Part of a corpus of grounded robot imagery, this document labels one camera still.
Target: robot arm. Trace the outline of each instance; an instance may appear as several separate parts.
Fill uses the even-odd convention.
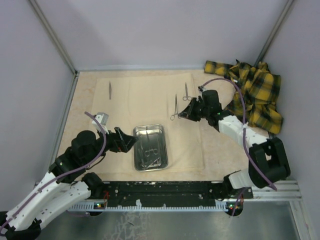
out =
[[[96,139],[95,133],[89,130],[80,132],[72,140],[71,147],[49,167],[36,188],[12,210],[0,213],[0,226],[5,225],[5,236],[8,240],[35,240],[41,229],[72,205],[89,197],[98,197],[102,193],[104,184],[93,172],[87,173],[81,181],[72,184],[77,177],[86,172],[85,168],[45,185],[62,174],[88,165],[97,156],[104,146],[100,127],[106,133],[102,156],[107,151],[127,153],[133,147],[138,138],[124,134],[118,127],[114,128],[115,132],[107,130],[107,120],[108,115],[99,112],[92,122],[98,130],[99,138]]]
[[[269,185],[265,178],[275,183],[290,175],[290,167],[282,141],[277,137],[269,139],[249,128],[246,129],[244,139],[246,126],[230,111],[222,110],[217,91],[205,90],[202,96],[193,97],[179,116],[195,122],[205,118],[208,124],[217,131],[226,134],[241,147],[245,145],[245,151],[253,163],[250,161],[247,169],[224,177],[223,184],[226,185],[228,194],[245,187],[264,188]]]

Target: metal tray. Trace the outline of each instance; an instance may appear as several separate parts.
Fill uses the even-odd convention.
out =
[[[139,138],[134,145],[134,168],[137,171],[155,171],[168,166],[164,127],[160,124],[137,126],[133,135]]]

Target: gray wall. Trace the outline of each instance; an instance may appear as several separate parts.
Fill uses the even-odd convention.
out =
[[[296,1],[265,61],[282,76],[280,137],[320,237],[320,1]]]
[[[49,164],[72,74],[26,0],[0,1],[0,211]]]
[[[38,0],[78,70],[254,64],[286,0]]]

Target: floor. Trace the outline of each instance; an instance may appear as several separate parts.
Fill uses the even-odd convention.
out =
[[[59,155],[70,146],[73,138],[83,130],[88,129],[90,120],[84,115],[85,111],[91,112],[95,96],[97,79],[116,77],[145,77],[163,76],[191,73],[194,87],[202,85],[217,75],[205,74],[199,70],[145,70],[145,71],[95,71],[81,72],[68,114],[64,129]],[[218,91],[219,99],[224,108],[232,99],[234,87],[226,81],[215,81],[208,85],[208,89]],[[220,181],[224,176],[248,167],[248,159],[243,149],[229,137],[220,134],[208,125],[206,120],[200,121],[200,134],[204,168],[186,172],[165,172],[153,175],[149,173],[135,172],[134,174],[104,174],[103,170],[98,175],[103,181]],[[255,131],[267,132],[254,128]]]
[[[288,202],[245,202],[240,216],[224,212],[67,213],[54,219],[39,240],[298,240]]]

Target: plaid fabric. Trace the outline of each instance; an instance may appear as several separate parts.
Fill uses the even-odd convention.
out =
[[[257,68],[245,62],[239,62],[238,60],[236,62],[236,65],[233,66],[206,61],[204,72],[237,80],[237,85],[241,88],[245,102],[245,115],[248,125],[278,134],[284,121],[276,110],[281,77],[271,74],[265,62],[259,62]],[[230,110],[238,118],[242,118],[243,110],[237,91],[225,109]]]

